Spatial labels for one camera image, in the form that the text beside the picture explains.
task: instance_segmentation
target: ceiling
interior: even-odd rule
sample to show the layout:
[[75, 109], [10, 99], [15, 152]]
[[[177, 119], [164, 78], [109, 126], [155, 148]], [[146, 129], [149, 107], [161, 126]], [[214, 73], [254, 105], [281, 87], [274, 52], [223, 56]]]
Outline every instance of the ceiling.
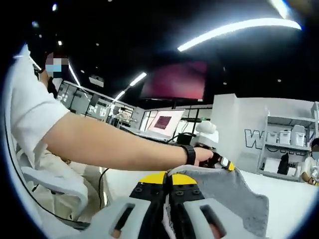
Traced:
[[[31, 51], [66, 55], [80, 84], [107, 96], [115, 98], [141, 72], [173, 62], [203, 60], [209, 70], [202, 104], [211, 104], [215, 94], [225, 93], [318, 100], [309, 57], [312, 49], [305, 44], [304, 31], [254, 27], [210, 39], [183, 52], [177, 50], [194, 37], [223, 25], [281, 18], [266, 0], [62, 1], [56, 11], [52, 11], [52, 5], [42, 3], [43, 11], [34, 15], [38, 27], [30, 23]], [[104, 78], [104, 87], [90, 83], [91, 75]], [[75, 83], [71, 74], [63, 79]], [[140, 100], [142, 87], [143, 81], [120, 100], [144, 109], [172, 104]]]

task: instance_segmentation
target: laptop screen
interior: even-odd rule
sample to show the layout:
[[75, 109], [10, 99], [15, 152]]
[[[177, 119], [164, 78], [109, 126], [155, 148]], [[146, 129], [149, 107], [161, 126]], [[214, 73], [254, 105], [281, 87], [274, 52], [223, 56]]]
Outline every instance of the laptop screen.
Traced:
[[147, 131], [172, 137], [185, 110], [159, 111]]

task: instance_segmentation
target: table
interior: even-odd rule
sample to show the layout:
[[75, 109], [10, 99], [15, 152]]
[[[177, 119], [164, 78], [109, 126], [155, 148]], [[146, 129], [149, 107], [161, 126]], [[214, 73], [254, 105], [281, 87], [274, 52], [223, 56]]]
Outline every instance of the table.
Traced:
[[[119, 197], [128, 197], [138, 181], [154, 171], [121, 171], [110, 169], [104, 176], [104, 185], [112, 203]], [[318, 187], [290, 182], [241, 171], [248, 187], [256, 194], [269, 198], [269, 220], [266, 236], [286, 239], [298, 229], [300, 223], [318, 200]]]

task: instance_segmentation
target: gray cloth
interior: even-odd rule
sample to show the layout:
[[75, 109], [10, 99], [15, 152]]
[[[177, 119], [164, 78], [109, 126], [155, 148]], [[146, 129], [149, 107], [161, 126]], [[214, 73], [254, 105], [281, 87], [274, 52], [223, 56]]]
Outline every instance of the gray cloth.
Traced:
[[258, 237], [266, 236], [269, 200], [253, 193], [238, 169], [179, 171], [196, 180], [205, 198], [214, 198], [243, 219], [244, 228]]

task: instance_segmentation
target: red screen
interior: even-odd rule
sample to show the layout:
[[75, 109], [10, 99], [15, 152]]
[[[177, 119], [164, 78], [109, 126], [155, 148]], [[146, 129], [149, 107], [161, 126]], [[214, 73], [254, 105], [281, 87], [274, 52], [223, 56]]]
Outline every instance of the red screen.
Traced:
[[205, 62], [178, 63], [160, 67], [146, 79], [141, 98], [203, 99], [206, 72]]
[[160, 116], [159, 120], [154, 125], [155, 128], [166, 129], [168, 123], [170, 122], [170, 116]]

